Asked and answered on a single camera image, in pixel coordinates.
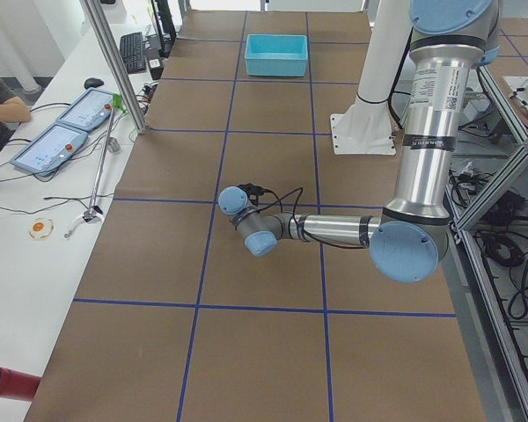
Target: black mouse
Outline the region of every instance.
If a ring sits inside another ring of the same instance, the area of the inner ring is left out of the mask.
[[[89,77],[84,81],[84,89],[87,90],[88,88],[98,88],[103,84],[104,81],[102,81],[101,79],[98,79],[97,77]]]

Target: keyboard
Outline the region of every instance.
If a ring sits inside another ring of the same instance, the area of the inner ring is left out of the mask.
[[[143,72],[147,69],[144,62],[144,44],[142,33],[126,33],[120,38],[120,55],[127,73]]]

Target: blue plastic container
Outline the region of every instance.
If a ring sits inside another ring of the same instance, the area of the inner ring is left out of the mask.
[[[305,35],[248,35],[245,51],[248,75],[303,76],[307,58]]]

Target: red cup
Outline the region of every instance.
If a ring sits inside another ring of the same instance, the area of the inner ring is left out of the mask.
[[[31,402],[41,378],[0,367],[0,397]]]

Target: white desk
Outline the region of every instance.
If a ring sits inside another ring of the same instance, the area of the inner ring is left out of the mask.
[[[122,34],[143,28],[113,25],[112,31],[119,42]],[[84,80],[91,76],[105,81],[101,89],[119,91],[92,30],[83,37],[35,106],[74,101],[84,91]],[[139,92],[145,82],[150,82],[150,74],[134,74],[130,79]],[[14,137],[33,139],[61,111],[62,108],[57,107],[32,113],[32,121],[21,125]],[[90,138],[105,128],[106,124]],[[121,151],[115,155],[108,153],[99,194],[114,191],[133,148],[131,139],[135,135],[130,116],[122,118],[113,131]],[[7,162],[21,148],[23,145],[5,147],[0,154],[0,164]],[[53,200],[43,200],[43,197],[88,196],[92,192],[99,157],[100,149],[96,149],[86,158],[67,163],[48,183],[41,183],[34,177],[0,183],[0,206],[33,211],[54,203]],[[10,164],[0,168],[0,179],[23,174]],[[99,200],[104,212],[110,203],[110,198]],[[83,211],[78,202],[36,215],[0,210],[0,366],[43,374],[101,228],[100,222],[81,224],[70,239],[65,239],[70,223]],[[28,230],[36,218],[53,221],[53,232],[45,240],[36,241],[29,236]],[[0,398],[0,422],[20,422],[28,408],[29,403]]]

